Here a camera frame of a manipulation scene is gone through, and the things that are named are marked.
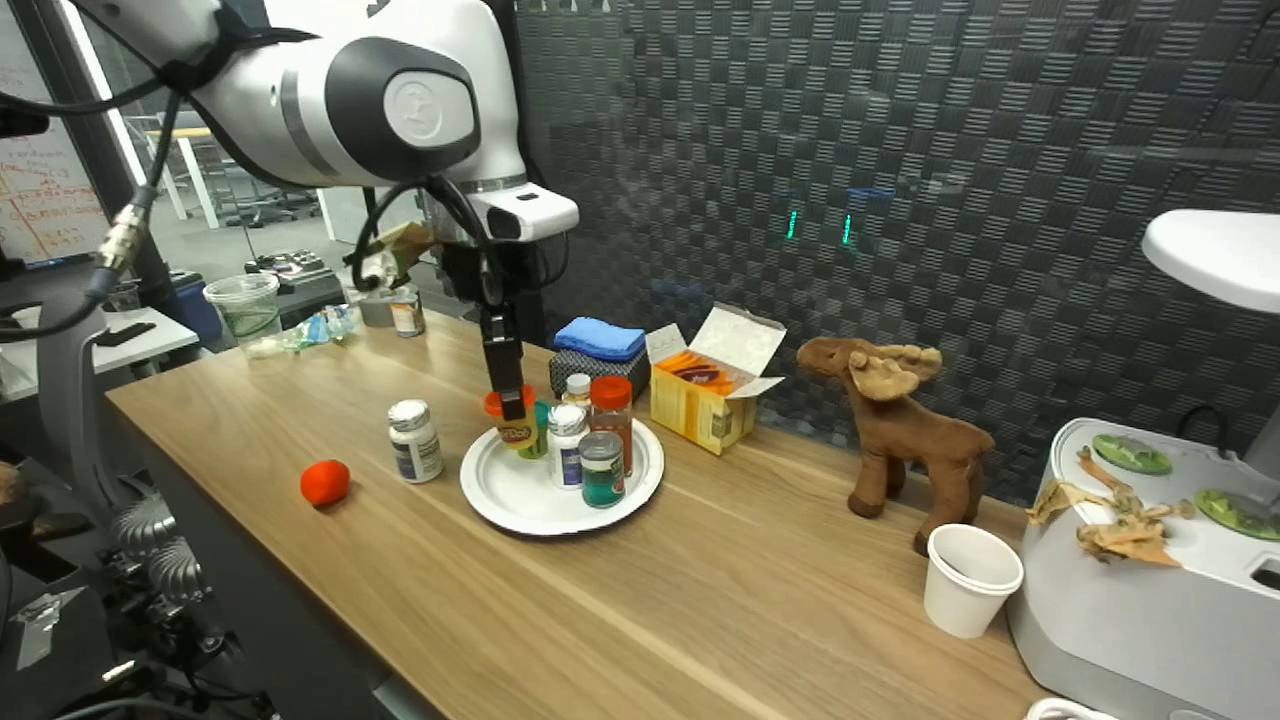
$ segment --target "cardboard box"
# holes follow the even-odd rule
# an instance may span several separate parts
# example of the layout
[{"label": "cardboard box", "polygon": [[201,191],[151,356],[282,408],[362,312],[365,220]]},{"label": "cardboard box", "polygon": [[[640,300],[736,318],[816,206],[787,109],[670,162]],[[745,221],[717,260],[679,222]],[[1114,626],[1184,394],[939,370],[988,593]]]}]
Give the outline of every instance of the cardboard box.
[{"label": "cardboard box", "polygon": [[[762,378],[760,373],[786,334],[781,323],[719,302],[689,345],[675,324],[646,334],[645,347],[653,364],[649,416],[721,455],[755,428],[755,398],[783,380]],[[659,368],[664,360],[687,351],[727,370],[732,375],[732,392],[719,395]]]}]

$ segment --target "white appliance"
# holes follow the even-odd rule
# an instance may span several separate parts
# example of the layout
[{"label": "white appliance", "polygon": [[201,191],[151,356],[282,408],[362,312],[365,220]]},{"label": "white appliance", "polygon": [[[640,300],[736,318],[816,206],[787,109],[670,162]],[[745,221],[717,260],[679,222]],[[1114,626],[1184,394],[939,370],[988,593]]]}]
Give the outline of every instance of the white appliance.
[{"label": "white appliance", "polygon": [[[1175,210],[1151,223],[1152,263],[1220,300],[1280,313],[1280,217]],[[1107,496],[1076,462],[1094,436],[1139,439],[1172,461],[1169,475],[1123,470],[1144,503],[1222,489],[1270,506],[1280,496],[1280,411],[1240,460],[1157,433],[1092,419],[1053,439],[1041,483],[1059,478]],[[1245,537],[1203,514],[1165,520],[1169,555],[1183,568],[1102,564],[1075,539],[1082,525],[1114,521],[1110,509],[1076,505],[1023,538],[1027,578],[1009,623],[1042,685],[1120,720],[1280,717],[1280,542]]]}]

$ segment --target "moose leg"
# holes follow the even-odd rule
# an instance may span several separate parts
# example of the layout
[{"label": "moose leg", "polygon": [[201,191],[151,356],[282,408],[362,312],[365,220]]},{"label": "moose leg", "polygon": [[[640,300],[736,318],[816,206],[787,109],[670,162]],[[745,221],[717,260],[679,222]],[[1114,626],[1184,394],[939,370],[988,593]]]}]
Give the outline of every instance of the moose leg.
[{"label": "moose leg", "polygon": [[974,518],[978,516],[978,503],[982,501],[983,491],[983,478],[982,478],[982,461],[974,460],[973,469],[969,471],[969,507],[964,511],[963,523],[973,523]]},{"label": "moose leg", "polygon": [[897,496],[902,495],[902,486],[906,484],[906,464],[897,457],[886,459],[887,474],[888,474],[888,488],[887,495],[890,500],[897,500]]},{"label": "moose leg", "polygon": [[969,462],[937,461],[928,464],[929,483],[933,486],[933,507],[924,519],[911,547],[928,555],[929,533],[938,525],[959,523],[969,507]]},{"label": "moose leg", "polygon": [[884,511],[884,491],[888,482],[890,457],[863,448],[863,468],[858,484],[849,496],[849,509],[863,518],[879,518]]}]

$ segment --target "orange ball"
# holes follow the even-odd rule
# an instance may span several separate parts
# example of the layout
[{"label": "orange ball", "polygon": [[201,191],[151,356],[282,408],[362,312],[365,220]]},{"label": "orange ball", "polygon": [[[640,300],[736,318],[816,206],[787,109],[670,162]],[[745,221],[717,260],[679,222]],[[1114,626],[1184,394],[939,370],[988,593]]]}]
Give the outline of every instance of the orange ball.
[{"label": "orange ball", "polygon": [[302,497],[319,507],[347,496],[351,470],[337,460],[321,460],[302,471]]}]

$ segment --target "box flap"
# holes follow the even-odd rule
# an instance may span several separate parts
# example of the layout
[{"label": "box flap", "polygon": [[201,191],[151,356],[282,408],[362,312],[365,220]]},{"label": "box flap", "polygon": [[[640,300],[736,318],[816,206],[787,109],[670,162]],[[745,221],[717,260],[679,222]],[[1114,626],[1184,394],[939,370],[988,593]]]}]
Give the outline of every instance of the box flap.
[{"label": "box flap", "polygon": [[717,302],[689,348],[759,375],[786,334],[782,323]]},{"label": "box flap", "polygon": [[756,395],[763,395],[764,391],[785,379],[786,378],[755,378],[754,380],[728,393],[728,398],[733,400],[735,397],[755,397]]},{"label": "box flap", "polygon": [[676,323],[664,328],[658,328],[644,336],[644,347],[649,354],[649,363],[653,365],[662,363],[672,355],[680,355],[681,352],[689,350],[689,346],[685,345],[685,338],[680,334],[680,328]]}]

